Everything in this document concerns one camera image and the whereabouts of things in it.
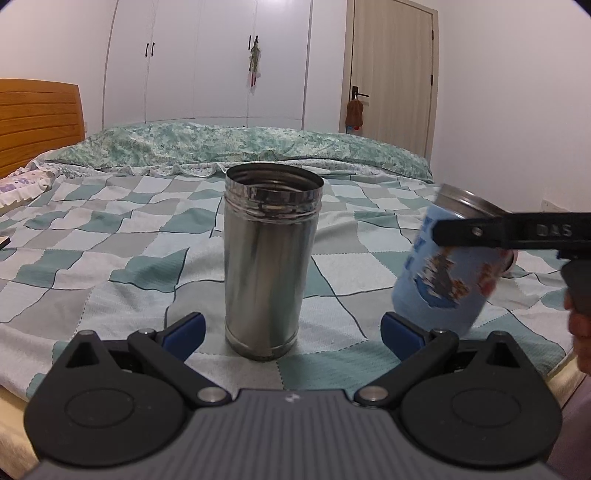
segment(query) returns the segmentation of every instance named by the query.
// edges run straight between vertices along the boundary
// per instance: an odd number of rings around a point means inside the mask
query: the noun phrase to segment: door
[[[156,6],[157,0],[119,0],[105,73],[104,128],[145,122]]]
[[[148,55],[146,121],[193,116],[193,82],[199,1],[162,0],[158,3]]]
[[[359,134],[427,156],[433,16],[396,0],[355,2],[349,99],[364,104]]]
[[[245,124],[254,12],[255,0],[202,0],[194,62],[197,122]]]
[[[248,124],[298,125],[304,109],[310,0],[258,0],[255,35],[261,57]]]

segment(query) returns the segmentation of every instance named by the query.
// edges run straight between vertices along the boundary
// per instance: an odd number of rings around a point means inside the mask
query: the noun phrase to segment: wardrobe door
[[[254,0],[202,0],[193,107],[196,121],[246,117]]]
[[[257,119],[277,126],[299,121],[301,128],[309,26],[310,0],[258,0],[255,34],[261,57],[250,92],[249,125]]]
[[[193,116],[199,0],[161,0],[148,49],[146,120]]]
[[[104,128],[145,122],[156,4],[157,0],[119,0],[105,73]]]

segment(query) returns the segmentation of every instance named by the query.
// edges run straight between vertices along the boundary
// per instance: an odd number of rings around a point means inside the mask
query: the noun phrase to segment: checkered bedsheet
[[[266,363],[223,337],[221,174],[101,175],[68,180],[0,218],[0,384],[26,398],[73,335],[103,339],[162,329],[198,310],[204,344],[187,363],[236,393],[242,387],[344,388],[398,361],[379,322],[437,187],[396,176],[326,178],[295,347]],[[472,338],[512,333],[542,374],[570,350],[564,284],[553,252],[522,252]]]

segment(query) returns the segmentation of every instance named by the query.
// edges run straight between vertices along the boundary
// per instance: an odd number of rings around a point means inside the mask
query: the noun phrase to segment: hanging decoration
[[[255,42],[251,48],[251,66],[249,72],[251,72],[251,88],[256,85],[256,76],[258,74],[258,61],[261,57],[261,51],[258,47],[258,35],[255,38]]]

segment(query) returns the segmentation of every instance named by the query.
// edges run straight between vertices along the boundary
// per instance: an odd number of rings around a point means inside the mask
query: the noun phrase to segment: stainless steel cup
[[[273,163],[226,175],[226,339],[242,356],[271,360],[296,341],[324,181]]]

